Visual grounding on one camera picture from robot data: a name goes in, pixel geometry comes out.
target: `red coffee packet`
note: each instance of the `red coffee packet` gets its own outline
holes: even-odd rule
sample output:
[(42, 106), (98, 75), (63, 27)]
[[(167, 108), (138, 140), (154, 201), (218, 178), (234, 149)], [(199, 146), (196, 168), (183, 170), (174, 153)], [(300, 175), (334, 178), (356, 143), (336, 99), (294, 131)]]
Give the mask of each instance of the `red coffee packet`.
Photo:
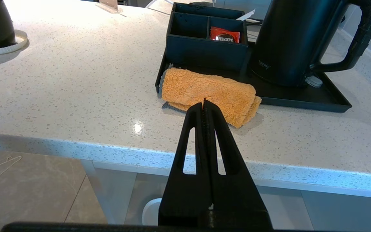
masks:
[(226, 42), (239, 43), (240, 32), (228, 31), (226, 29), (212, 26), (210, 28), (210, 39), (214, 41), (226, 41)]

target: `white cabinet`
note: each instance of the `white cabinet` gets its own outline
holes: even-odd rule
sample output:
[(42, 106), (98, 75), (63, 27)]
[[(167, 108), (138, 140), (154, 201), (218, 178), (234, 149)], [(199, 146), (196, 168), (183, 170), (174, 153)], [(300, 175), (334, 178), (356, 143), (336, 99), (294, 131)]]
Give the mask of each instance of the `white cabinet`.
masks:
[[(109, 223), (141, 225), (144, 206), (162, 197), (168, 173), (110, 170), (81, 161)], [(274, 229), (371, 232), (371, 198), (257, 186)]]

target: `tile floor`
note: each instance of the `tile floor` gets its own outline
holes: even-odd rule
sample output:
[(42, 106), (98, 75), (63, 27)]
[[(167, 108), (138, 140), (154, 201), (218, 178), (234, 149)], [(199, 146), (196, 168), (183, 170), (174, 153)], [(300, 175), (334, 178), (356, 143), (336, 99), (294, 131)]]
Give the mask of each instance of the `tile floor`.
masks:
[(0, 175), (0, 229), (15, 221), (107, 223), (79, 160), (0, 151), (0, 163), (0, 173), (7, 169)]

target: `speckled countertop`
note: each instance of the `speckled countertop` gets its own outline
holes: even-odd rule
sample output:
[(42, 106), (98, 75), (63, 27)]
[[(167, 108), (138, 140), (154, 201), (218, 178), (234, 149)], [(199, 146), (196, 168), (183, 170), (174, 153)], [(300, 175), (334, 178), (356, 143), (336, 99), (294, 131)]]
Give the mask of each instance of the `speckled countertop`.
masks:
[[(0, 149), (169, 169), (184, 115), (161, 109), (154, 82), (171, 5), (5, 1), (30, 43), (0, 57)], [(328, 76), (346, 113), (262, 105), (231, 128), (255, 179), (371, 192), (371, 85), (354, 69)]]

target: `orange towel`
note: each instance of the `orange towel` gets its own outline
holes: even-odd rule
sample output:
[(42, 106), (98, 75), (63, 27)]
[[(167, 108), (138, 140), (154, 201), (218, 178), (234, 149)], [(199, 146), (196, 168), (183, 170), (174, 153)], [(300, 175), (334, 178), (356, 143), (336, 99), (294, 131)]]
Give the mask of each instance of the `orange towel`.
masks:
[(206, 98), (216, 104), (227, 123), (236, 128), (256, 115), (262, 101), (252, 85), (174, 67), (169, 67), (162, 76), (159, 93), (169, 105), (183, 111)]

